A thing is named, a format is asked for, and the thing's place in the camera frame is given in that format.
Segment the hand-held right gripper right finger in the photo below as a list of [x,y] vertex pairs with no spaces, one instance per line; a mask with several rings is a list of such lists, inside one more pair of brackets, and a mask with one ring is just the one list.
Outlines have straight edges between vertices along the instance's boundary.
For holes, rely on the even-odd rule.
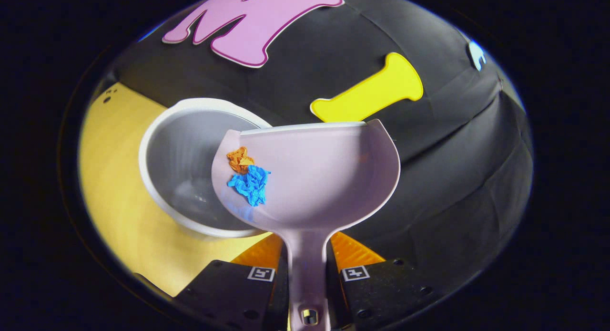
[[342,232],[331,236],[327,254],[334,331],[392,328],[439,302],[447,291],[407,259],[384,259]]

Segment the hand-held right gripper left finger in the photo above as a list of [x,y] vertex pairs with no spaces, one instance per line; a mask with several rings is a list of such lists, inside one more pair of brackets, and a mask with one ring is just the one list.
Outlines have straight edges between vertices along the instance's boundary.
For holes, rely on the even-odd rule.
[[213,260],[174,298],[223,331],[287,331],[287,251],[269,235],[233,261]]

